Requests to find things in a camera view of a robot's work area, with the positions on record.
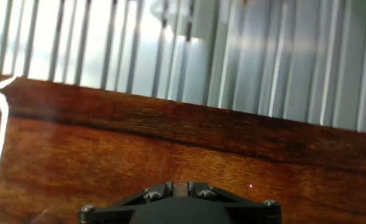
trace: dark wood edge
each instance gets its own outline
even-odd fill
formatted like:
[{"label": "dark wood edge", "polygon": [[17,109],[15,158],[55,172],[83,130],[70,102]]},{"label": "dark wood edge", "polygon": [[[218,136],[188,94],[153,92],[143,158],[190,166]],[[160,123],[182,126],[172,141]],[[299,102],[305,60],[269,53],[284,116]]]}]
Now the dark wood edge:
[{"label": "dark wood edge", "polygon": [[6,95],[11,116],[366,175],[364,133],[24,78],[0,92]]}]

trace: wood grain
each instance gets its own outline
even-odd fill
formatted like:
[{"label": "wood grain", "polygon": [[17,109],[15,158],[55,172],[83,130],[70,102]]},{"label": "wood grain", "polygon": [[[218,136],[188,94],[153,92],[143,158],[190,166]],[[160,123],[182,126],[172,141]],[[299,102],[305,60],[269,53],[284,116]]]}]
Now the wood grain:
[{"label": "wood grain", "polygon": [[1,92],[0,223],[76,223],[168,180],[275,199],[284,223],[366,223],[366,134],[20,78]]}]

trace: metal blinds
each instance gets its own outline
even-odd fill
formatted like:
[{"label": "metal blinds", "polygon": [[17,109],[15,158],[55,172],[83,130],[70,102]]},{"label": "metal blinds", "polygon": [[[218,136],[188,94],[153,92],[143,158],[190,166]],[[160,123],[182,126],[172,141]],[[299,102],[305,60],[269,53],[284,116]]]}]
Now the metal blinds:
[{"label": "metal blinds", "polygon": [[0,0],[0,73],[366,132],[366,0]]}]

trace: black mechanical part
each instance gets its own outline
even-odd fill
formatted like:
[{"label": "black mechanical part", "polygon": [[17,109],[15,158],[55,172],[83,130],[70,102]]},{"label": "black mechanical part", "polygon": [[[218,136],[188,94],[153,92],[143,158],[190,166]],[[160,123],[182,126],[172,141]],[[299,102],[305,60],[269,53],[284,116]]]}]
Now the black mechanical part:
[{"label": "black mechanical part", "polygon": [[87,224],[280,224],[281,205],[274,200],[254,203],[207,183],[167,182],[106,208],[87,205],[78,219]]}]

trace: screw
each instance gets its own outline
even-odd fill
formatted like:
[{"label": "screw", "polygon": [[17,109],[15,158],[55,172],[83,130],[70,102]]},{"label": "screw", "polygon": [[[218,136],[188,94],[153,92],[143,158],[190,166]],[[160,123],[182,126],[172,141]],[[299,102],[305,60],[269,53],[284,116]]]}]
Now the screw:
[{"label": "screw", "polygon": [[81,211],[83,212],[91,212],[94,210],[96,210],[96,207],[94,205],[86,205],[81,209]]},{"label": "screw", "polygon": [[143,197],[144,199],[154,199],[154,198],[159,198],[161,196],[161,194],[159,194],[158,192],[150,192],[148,194],[145,194]]},{"label": "screw", "polygon": [[276,201],[275,200],[265,200],[264,202],[263,202],[263,204],[264,205],[266,205],[266,206],[272,206],[272,205],[274,205],[276,203]]},{"label": "screw", "polygon": [[200,196],[201,197],[208,197],[208,196],[214,196],[215,193],[211,190],[201,190]]}]

